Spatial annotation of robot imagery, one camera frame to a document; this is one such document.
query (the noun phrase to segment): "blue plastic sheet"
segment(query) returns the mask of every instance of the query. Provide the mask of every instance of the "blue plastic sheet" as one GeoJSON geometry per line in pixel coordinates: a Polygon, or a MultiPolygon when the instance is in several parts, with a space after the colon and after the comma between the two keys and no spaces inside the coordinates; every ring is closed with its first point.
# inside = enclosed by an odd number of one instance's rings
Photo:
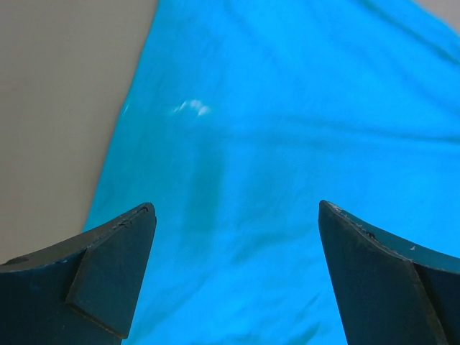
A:
{"type": "Polygon", "coordinates": [[[318,202],[459,256],[459,93],[404,0],[162,0],[86,227],[157,209],[124,343],[345,344],[318,202]]]}

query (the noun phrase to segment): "blue fabric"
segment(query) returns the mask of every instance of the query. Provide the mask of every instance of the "blue fabric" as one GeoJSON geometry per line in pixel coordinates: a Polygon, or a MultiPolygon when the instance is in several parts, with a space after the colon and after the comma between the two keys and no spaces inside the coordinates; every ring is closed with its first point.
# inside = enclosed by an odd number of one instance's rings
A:
{"type": "Polygon", "coordinates": [[[344,344],[318,202],[459,256],[459,92],[405,0],[162,0],[86,227],[157,210],[124,343],[344,344]]]}

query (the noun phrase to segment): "brown gray background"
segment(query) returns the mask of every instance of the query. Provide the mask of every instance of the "brown gray background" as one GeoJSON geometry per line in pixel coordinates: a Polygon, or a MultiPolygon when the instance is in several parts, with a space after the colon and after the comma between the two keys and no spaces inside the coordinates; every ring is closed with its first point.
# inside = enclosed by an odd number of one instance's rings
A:
{"type": "Polygon", "coordinates": [[[0,263],[81,232],[156,1],[0,1],[0,263]]]}

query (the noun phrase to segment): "black plastic part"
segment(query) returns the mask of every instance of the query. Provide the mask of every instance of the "black plastic part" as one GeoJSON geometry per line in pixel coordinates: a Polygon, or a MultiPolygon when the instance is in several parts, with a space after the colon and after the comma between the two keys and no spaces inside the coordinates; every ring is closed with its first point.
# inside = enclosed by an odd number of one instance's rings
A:
{"type": "Polygon", "coordinates": [[[318,222],[350,345],[460,344],[460,259],[326,201],[318,222]]]}
{"type": "Polygon", "coordinates": [[[155,210],[146,203],[0,265],[0,344],[120,344],[131,328],[155,227],[155,210]]]}

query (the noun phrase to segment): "blue cloth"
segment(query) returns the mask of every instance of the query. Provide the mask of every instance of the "blue cloth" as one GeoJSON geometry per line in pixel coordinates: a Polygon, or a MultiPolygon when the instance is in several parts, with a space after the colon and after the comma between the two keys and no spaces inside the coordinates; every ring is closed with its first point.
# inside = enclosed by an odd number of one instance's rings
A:
{"type": "Polygon", "coordinates": [[[459,94],[405,0],[160,1],[86,226],[157,210],[124,343],[345,344],[318,202],[460,256],[459,94]]]}

